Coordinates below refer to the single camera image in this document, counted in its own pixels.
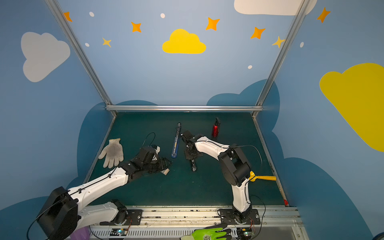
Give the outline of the red white staple box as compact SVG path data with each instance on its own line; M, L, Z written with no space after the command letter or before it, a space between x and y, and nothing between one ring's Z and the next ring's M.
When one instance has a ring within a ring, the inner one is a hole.
M169 173L169 171L170 169L165 169L165 170L162 170L161 173L166 176Z

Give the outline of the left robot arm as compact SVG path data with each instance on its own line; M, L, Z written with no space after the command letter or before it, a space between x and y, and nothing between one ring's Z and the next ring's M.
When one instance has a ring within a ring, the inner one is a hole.
M64 240L79 228L101 222L101 213L85 213L86 206L143 174L166 175L172 162L160 157L159 152L160 147L156 145L142 147L133 159L119 163L101 177L68 190L63 187L54 189L38 213L36 222L49 240Z

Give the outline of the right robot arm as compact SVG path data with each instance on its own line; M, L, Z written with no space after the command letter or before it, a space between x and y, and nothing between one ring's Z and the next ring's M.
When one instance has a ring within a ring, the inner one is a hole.
M241 147L220 144L206 136L194 136L189 131L182 133L181 139L186 144L184 153L193 172L197 171L196 159L203 154L218 160L224 178L232 186L235 220L245 223L252 211L248 188L252 165Z

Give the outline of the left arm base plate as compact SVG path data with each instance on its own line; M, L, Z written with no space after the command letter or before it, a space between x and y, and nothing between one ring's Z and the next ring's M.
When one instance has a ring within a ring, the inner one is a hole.
M141 224L143 210L119 210L114 219L109 222L100 222L101 226L138 226Z

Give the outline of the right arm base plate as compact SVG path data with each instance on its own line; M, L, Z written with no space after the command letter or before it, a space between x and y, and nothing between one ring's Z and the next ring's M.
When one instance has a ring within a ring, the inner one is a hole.
M249 208L243 213L235 209L219 209L221 223L228 225L260 225L261 216L257 209Z

